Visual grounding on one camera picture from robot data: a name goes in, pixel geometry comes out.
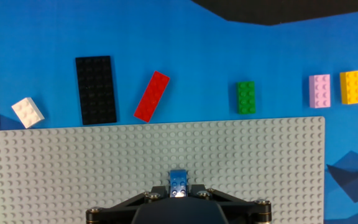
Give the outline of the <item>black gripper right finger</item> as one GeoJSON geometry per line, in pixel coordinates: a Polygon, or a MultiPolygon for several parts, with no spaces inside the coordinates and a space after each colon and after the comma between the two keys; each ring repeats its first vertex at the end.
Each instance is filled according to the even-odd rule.
{"type": "Polygon", "coordinates": [[[187,196],[195,200],[190,211],[200,223],[272,222],[272,204],[267,199],[246,201],[203,184],[191,185],[187,196]]]}

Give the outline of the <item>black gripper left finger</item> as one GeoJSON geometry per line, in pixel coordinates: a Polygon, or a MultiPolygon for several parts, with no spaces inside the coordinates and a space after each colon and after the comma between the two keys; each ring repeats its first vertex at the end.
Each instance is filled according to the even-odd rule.
{"type": "Polygon", "coordinates": [[[169,198],[166,186],[152,187],[111,208],[92,207],[86,211],[87,224],[131,223],[141,205],[169,198]]]}

